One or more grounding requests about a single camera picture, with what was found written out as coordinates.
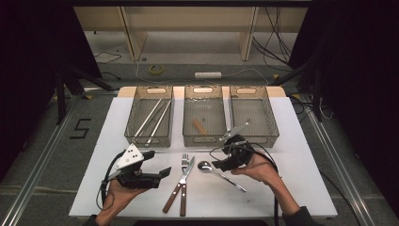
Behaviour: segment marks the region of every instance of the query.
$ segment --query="hand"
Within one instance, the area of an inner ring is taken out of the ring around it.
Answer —
[[[244,174],[254,180],[262,181],[268,186],[274,184],[279,179],[279,174],[270,162],[257,154],[252,155],[248,165],[243,168],[231,170],[231,174]]]
[[[231,170],[231,174],[244,174],[270,186],[279,201],[282,213],[289,216],[299,211],[299,205],[296,203],[294,197],[279,177],[279,174],[274,170],[270,162],[263,157],[253,154],[248,165]]]
[[[109,225],[117,214],[122,211],[136,196],[148,189],[129,189],[120,185],[117,180],[109,183],[104,209],[96,217],[98,225]]]

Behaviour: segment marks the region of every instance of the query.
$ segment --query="silver spoon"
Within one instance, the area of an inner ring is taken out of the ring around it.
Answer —
[[[198,167],[199,167],[200,170],[202,170],[204,172],[212,172],[212,173],[216,174],[217,176],[225,179],[230,184],[232,184],[235,187],[237,187],[238,189],[240,189],[242,192],[247,192],[243,187],[241,187],[240,185],[236,184],[234,181],[230,180],[229,178],[225,177],[224,175],[222,175],[222,174],[218,173],[217,171],[215,171],[214,169],[212,169],[211,164],[209,162],[201,161],[201,162],[199,162]]]

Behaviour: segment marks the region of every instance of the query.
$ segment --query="knife handle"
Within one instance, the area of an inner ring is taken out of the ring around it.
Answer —
[[[169,197],[167,203],[166,203],[165,206],[164,206],[164,209],[162,209],[162,211],[163,211],[164,213],[167,213],[167,212],[169,211],[169,208],[170,208],[170,206],[173,204],[173,201],[174,201],[174,199],[176,198],[177,193],[179,193],[179,190],[180,190],[180,187],[181,187],[181,186],[182,186],[182,184],[178,183],[178,184],[176,185],[176,187],[174,188],[172,194],[170,195],[170,197]]]

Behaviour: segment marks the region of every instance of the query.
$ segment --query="white table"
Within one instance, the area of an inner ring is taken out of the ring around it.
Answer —
[[[129,118],[133,98],[115,98],[109,108],[103,130],[88,164],[88,169],[79,187],[70,212],[73,218],[87,218],[100,210],[96,206],[100,182],[117,153],[129,146],[124,130]],[[270,103],[279,128],[279,138],[274,147],[268,149],[279,167],[287,187],[299,205],[306,205],[316,218],[333,218],[336,209],[316,167],[311,150],[299,125],[292,104],[287,97],[272,97]],[[226,181],[211,173],[194,167],[187,179],[186,217],[180,217],[180,194],[167,214],[162,208],[182,175],[182,153],[196,156],[196,163],[214,159],[210,149],[186,148],[182,134],[184,99],[177,97],[174,103],[172,145],[168,149],[155,149],[153,159],[145,161],[142,169],[146,173],[158,173],[172,167],[159,188],[151,189],[136,197],[119,218],[140,219],[262,219],[274,215],[274,195],[268,186],[247,176],[224,175],[243,186],[243,193]],[[223,159],[222,152],[216,154]]]

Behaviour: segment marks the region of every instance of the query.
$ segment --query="sleeve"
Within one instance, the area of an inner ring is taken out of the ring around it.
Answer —
[[[83,224],[83,226],[98,226],[96,223],[96,217],[97,215],[91,215],[88,221]]]
[[[306,206],[300,207],[296,213],[291,216],[282,215],[284,222],[287,226],[322,226],[311,218],[311,214]]]

